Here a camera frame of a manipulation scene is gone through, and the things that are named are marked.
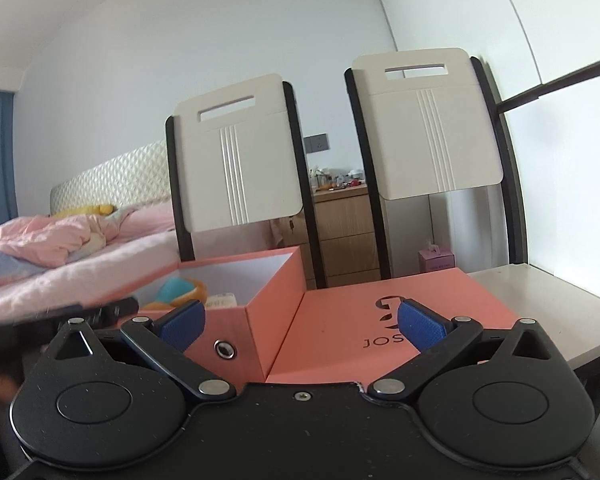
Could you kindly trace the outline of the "pink box lid with logo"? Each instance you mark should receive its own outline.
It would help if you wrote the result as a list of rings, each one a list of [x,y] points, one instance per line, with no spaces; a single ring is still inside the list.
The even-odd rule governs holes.
[[[516,322],[505,304],[460,269],[307,292],[272,370],[270,384],[372,380],[418,355],[398,329],[398,307],[414,299],[444,318],[465,315],[485,328]]]

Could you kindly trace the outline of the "blue orange plush toy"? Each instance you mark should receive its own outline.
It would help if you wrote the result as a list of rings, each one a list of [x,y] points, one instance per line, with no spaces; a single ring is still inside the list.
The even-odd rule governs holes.
[[[190,278],[168,278],[159,288],[155,300],[140,308],[146,311],[167,311],[191,301],[205,304],[207,299],[208,289],[203,282]]]

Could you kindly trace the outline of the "white item in box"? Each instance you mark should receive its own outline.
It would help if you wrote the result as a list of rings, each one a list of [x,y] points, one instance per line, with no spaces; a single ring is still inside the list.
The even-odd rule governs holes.
[[[204,305],[207,309],[232,308],[237,307],[238,302],[232,292],[223,292],[222,294],[209,296]]]

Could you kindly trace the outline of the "open pink box base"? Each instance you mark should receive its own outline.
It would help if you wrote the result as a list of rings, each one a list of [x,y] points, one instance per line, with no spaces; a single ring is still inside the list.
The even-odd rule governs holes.
[[[235,307],[206,311],[204,332],[185,355],[237,388],[264,382],[306,292],[300,250],[172,264],[114,293],[133,296],[144,306],[172,276],[194,278],[207,286],[211,296],[230,292],[237,301]]]

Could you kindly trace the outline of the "small pink gift box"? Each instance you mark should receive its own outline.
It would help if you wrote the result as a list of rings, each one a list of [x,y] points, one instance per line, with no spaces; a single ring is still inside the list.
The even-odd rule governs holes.
[[[420,273],[437,272],[456,266],[455,255],[451,249],[438,245],[429,245],[418,252]]]

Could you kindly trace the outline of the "pink bed sheet mattress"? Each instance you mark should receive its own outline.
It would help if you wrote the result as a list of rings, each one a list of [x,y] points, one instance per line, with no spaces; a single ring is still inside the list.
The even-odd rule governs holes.
[[[94,306],[152,281],[178,266],[173,231],[114,244],[58,269],[0,287],[0,322],[69,304]]]

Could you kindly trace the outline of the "pink crumpled duvet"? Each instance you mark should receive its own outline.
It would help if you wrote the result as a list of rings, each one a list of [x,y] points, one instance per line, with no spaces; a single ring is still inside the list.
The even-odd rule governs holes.
[[[0,255],[55,269],[123,244],[174,229],[169,202],[117,208],[108,216],[18,217],[0,225]]]

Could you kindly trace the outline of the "wooden drawer cabinet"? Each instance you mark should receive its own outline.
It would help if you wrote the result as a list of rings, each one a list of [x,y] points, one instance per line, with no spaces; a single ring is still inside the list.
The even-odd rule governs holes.
[[[380,280],[370,200],[365,185],[314,195],[326,286]]]

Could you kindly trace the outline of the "yellow plush toy on bed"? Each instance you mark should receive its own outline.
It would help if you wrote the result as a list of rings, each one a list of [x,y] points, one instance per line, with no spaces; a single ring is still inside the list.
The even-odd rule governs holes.
[[[55,212],[53,217],[61,219],[77,216],[78,214],[96,214],[96,216],[108,216],[108,214],[112,214],[116,210],[116,206],[111,204],[84,205]]]

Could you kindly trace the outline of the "white quilted headboard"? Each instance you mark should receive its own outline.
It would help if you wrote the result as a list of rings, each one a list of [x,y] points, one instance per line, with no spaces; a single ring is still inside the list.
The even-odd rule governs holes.
[[[50,190],[50,213],[84,206],[149,207],[171,199],[166,142],[109,159]]]

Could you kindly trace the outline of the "left white folding chair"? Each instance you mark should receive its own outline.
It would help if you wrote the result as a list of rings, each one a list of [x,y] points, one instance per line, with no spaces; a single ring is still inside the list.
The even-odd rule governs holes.
[[[277,74],[181,102],[166,118],[178,252],[197,232],[303,214],[315,285],[327,284],[297,101]]]

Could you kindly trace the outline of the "white folding chair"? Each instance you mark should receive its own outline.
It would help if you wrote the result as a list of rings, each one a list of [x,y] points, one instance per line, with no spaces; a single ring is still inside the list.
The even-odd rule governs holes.
[[[356,58],[344,73],[370,199],[380,276],[391,278],[390,200],[497,185],[508,260],[528,260],[513,141],[483,62],[460,48]]]
[[[277,74],[181,102],[166,118],[178,252],[197,232],[303,214],[315,285],[327,284],[297,101]]]

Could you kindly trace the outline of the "right white folding chair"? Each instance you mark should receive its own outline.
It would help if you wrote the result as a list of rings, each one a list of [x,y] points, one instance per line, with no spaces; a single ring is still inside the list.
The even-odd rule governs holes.
[[[460,48],[356,58],[344,73],[370,199],[380,276],[391,278],[390,200],[497,185],[508,260],[528,260],[513,141],[483,62]]]

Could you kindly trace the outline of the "grey wall socket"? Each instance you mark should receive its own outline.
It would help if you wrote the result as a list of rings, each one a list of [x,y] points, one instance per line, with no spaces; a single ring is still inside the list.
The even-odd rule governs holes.
[[[304,151],[306,154],[314,154],[329,150],[328,134],[317,133],[313,136],[305,136],[303,138]]]

